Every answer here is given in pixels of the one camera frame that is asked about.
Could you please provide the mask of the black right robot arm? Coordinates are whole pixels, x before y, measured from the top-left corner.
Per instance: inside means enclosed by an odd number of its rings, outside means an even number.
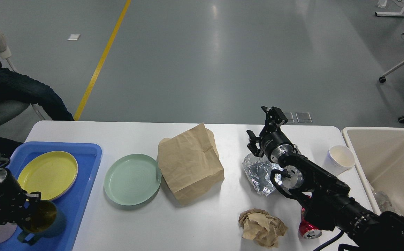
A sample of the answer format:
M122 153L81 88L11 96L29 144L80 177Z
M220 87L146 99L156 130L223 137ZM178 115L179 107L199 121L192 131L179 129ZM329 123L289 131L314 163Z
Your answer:
M404 251L404 216L390 211L377 215L361 206L349 197L347 184L299 153L281 130L288 119L280 108L262 106L262 110L265 125L258 136L247 130L248 149L279 165L271 170L270 182L286 198L299 202L308 222L321 230L340 230L318 251L344 234L355 244L340 244L339 251Z

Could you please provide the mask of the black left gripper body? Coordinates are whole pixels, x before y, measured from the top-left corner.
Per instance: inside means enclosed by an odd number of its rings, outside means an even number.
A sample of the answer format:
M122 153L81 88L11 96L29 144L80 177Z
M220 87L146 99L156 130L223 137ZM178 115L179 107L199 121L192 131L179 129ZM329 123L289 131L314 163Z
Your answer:
M7 168L0 168L0 225L15 223L17 217L17 195L23 192L20 184Z

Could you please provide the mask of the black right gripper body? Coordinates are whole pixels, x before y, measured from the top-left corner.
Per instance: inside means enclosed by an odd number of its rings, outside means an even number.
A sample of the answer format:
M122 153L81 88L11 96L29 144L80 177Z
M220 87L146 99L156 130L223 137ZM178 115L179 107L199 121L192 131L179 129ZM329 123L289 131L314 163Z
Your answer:
M281 130L262 131L261 138L259 143L261 155L272 163L278 163L278 159L284 154L295 152L294 145Z

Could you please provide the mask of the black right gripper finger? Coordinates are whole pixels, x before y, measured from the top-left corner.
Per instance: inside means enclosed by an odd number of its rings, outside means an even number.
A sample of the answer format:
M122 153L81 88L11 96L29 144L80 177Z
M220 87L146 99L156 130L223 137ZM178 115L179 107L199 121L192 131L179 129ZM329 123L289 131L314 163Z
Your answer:
M288 122L287 117L280 108L261 106L261 109L266 114L263 131L279 131L281 126Z
M249 143L247 145L248 149L253 154L253 156L262 158L264 156L264 151L259 148L259 145L257 145L261 143L262 137L256 136L252 130L247 130L246 133L249 137Z

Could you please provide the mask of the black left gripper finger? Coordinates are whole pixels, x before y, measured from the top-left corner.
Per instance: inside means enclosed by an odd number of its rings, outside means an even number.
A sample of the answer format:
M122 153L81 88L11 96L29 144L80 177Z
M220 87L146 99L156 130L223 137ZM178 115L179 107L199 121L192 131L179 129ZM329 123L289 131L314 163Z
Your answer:
M26 191L17 194L17 225L22 230L36 230L40 223L39 206L41 201L41 192Z

